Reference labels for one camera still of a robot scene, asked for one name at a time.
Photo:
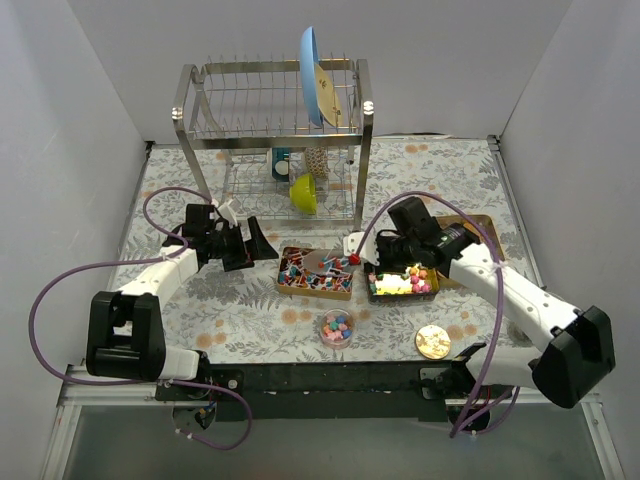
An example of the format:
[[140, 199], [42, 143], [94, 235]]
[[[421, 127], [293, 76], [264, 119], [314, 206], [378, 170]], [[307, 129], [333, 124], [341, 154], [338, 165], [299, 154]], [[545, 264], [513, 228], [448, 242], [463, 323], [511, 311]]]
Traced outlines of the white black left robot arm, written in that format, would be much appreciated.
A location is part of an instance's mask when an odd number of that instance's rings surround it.
[[189, 204], [185, 221], [167, 232], [159, 260], [117, 291], [101, 291], [91, 302], [86, 352], [88, 372], [98, 377], [135, 381], [178, 380], [193, 400], [205, 398], [213, 386], [211, 373], [200, 367], [196, 350], [166, 344], [162, 310], [173, 295], [212, 260], [232, 272], [252, 268], [278, 253], [267, 241], [256, 217], [241, 222], [229, 205]]

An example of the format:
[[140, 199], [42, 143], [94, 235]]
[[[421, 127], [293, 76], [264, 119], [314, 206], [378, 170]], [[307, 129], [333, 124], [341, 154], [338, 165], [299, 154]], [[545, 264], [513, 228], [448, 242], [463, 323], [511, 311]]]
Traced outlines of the black tin with star candies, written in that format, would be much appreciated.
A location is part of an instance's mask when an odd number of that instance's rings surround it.
[[431, 301], [440, 291], [436, 270], [421, 264], [409, 265], [402, 272], [383, 271], [366, 264], [364, 272], [371, 303]]

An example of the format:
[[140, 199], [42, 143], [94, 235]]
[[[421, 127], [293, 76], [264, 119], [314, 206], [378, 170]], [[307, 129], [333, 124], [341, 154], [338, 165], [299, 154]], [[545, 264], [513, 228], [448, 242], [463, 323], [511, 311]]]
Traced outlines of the clear plastic jar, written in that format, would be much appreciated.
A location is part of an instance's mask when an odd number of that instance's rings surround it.
[[321, 342], [333, 349], [342, 349], [350, 345], [354, 338], [355, 317], [343, 309], [331, 309], [318, 320], [318, 334]]

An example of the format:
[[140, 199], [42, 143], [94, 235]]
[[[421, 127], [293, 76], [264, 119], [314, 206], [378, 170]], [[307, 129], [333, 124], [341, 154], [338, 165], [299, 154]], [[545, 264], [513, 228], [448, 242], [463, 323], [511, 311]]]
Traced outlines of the gold tin with lollipops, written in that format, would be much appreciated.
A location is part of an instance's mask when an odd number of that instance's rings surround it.
[[350, 300], [354, 273], [326, 276], [309, 272], [302, 265], [305, 254], [315, 248], [287, 246], [283, 249], [276, 276], [280, 293], [331, 300]]

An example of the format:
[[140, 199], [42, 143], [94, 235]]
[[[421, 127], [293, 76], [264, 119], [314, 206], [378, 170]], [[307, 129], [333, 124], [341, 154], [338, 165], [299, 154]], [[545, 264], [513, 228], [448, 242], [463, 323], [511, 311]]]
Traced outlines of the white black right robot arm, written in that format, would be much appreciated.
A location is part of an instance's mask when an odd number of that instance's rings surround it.
[[535, 388], [571, 408], [614, 369], [611, 320], [603, 310], [581, 310], [506, 266], [473, 221], [441, 227], [416, 191], [382, 210], [395, 228], [391, 235], [363, 235], [357, 251], [366, 262], [388, 271], [413, 263], [435, 269], [493, 305], [498, 319], [514, 322], [537, 350], [498, 356], [494, 343], [475, 344], [429, 379], [430, 387], [469, 398], [494, 384]]

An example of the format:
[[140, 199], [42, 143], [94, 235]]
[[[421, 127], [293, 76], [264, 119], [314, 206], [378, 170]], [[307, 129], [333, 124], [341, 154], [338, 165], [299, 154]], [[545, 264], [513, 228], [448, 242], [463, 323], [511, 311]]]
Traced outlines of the gold tin with popsicle candies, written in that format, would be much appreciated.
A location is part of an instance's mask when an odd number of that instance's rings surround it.
[[[440, 216], [436, 216], [435, 219], [437, 220], [441, 228], [446, 228], [453, 223], [459, 223], [463, 225], [465, 228], [472, 231], [476, 236], [478, 236], [482, 243], [485, 242], [484, 238], [480, 235], [478, 229], [472, 223], [465, 220], [460, 215], [440, 215]], [[500, 241], [491, 217], [486, 214], [472, 214], [471, 219], [477, 226], [479, 226], [488, 235], [489, 239], [491, 240], [494, 247], [496, 248], [499, 258], [501, 260], [504, 260], [505, 259], [504, 252], [500, 245]], [[441, 290], [451, 290], [451, 289], [462, 288], [461, 284], [444, 277], [441, 273], [437, 273], [437, 278], [438, 278], [439, 287]]]

